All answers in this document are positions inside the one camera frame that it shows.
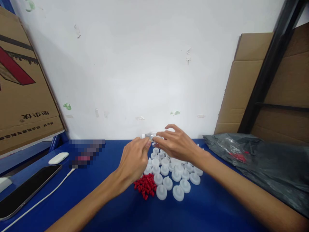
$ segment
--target white cable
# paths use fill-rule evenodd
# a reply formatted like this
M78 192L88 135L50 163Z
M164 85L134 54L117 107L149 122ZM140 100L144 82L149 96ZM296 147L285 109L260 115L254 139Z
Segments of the white cable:
M44 201L46 198L48 198L54 191L56 191L60 185L65 181L65 179L74 171L75 169L72 169L67 176L60 182L60 184L50 193L48 194L46 197L44 197L42 200L40 200L38 203L36 203L34 206L32 206L30 209L28 209L23 215L21 215L18 219L16 219L15 221L13 221L8 227L6 227L4 230L2 230L1 232L6 231L8 228L10 228L12 225L14 225L16 222L19 221L19 219L21 219L23 216L25 216L27 213L29 213L34 207L36 207L38 204L40 204L42 201Z

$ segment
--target smartphone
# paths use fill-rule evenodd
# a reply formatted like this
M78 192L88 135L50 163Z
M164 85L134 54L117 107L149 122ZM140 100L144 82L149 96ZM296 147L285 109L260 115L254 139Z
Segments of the smartphone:
M62 165L42 168L10 195L0 201L0 221L14 216L60 169Z

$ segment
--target black plastic bag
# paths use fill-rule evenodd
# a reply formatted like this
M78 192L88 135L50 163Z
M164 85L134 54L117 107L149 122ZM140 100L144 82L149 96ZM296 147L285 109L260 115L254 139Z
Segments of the black plastic bag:
M203 137L244 176L309 218L309 147L264 142L250 134Z

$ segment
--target blue table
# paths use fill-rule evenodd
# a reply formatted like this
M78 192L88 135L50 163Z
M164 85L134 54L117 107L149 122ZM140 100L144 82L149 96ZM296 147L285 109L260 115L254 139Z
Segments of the blue table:
M202 148L224 164L224 160L211 152L203 139L194 140ZM105 148L86 169L76 169L50 197L20 219L8 231L44 231L73 206L87 196L119 165L123 147L129 140L106 141ZM48 165L48 160L59 152L70 155L61 164L62 169L11 219L0 222L0 231L21 216L35 203L49 194L70 171L70 160L89 144L65 143L53 152L11 177L13 185L0 193L0 200L25 182L31 175ZM156 196L147 201L134 186L107 203L87 224L83 231L266 231L212 177L204 173L201 184L191 184L191 192L178 202L168 191L167 198L160 201Z

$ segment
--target hand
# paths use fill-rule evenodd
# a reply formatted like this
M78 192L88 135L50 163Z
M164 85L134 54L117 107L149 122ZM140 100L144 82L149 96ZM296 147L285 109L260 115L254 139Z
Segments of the hand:
M117 194L125 191L143 174L148 164L148 150L151 145L149 138L136 137L123 149L120 164L114 171L115 180L119 183Z
M158 132L157 135L164 139L154 137L153 140L158 143L155 147L162 148L170 157L195 164L203 150L176 125L169 124L165 127L165 129L169 128L173 128L175 132L169 130Z

